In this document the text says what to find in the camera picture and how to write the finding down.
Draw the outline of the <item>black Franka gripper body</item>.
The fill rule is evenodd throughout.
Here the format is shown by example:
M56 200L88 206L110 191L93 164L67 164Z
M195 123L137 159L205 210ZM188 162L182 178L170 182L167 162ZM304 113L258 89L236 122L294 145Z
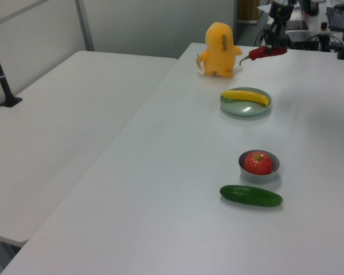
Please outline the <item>black Franka gripper body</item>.
M286 23L267 23L263 27L263 37L265 43L286 43Z

